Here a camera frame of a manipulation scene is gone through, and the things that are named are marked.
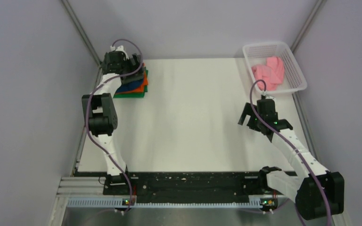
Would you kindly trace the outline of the dark grey t-shirt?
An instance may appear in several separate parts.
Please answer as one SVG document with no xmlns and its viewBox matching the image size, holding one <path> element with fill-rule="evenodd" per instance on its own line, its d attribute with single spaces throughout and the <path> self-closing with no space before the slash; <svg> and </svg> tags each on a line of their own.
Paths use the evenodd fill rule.
<svg viewBox="0 0 362 226">
<path fill-rule="evenodd" d="M 131 83 L 134 81 L 142 80 L 142 79 L 144 79 L 144 74 L 145 74 L 144 69 L 141 69 L 140 71 L 136 72 L 135 74 L 122 77 L 121 82 L 124 85 L 124 84 L 128 84 L 128 83 Z"/>
</svg>

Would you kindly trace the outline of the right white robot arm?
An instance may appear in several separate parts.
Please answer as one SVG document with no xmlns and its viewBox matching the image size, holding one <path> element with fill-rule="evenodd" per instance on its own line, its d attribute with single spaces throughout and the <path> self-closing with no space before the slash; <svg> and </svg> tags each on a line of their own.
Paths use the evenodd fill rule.
<svg viewBox="0 0 362 226">
<path fill-rule="evenodd" d="M 262 98 L 256 104 L 246 103 L 238 121 L 262 133 L 286 158 L 296 173 L 289 176 L 278 167 L 263 167 L 257 187 L 263 194 L 281 192 L 296 206 L 300 217 L 312 220 L 330 218 L 345 210 L 345 180 L 339 172 L 323 166 L 299 140 L 293 126 L 279 119 L 272 99 Z"/>
</svg>

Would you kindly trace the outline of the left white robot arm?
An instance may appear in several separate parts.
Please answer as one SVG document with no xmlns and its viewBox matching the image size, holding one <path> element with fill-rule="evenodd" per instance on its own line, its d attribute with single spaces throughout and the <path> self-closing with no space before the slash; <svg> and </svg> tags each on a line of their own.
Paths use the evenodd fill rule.
<svg viewBox="0 0 362 226">
<path fill-rule="evenodd" d="M 115 142 L 115 131 L 119 125 L 113 95 L 126 84 L 129 77 L 145 76 L 141 54 L 129 56 L 124 50 L 106 53 L 101 65 L 102 77 L 90 94 L 82 96 L 84 125 L 90 141 L 102 151 L 107 165 L 106 186 L 112 185 L 120 194 L 132 190 L 121 151 Z"/>
</svg>

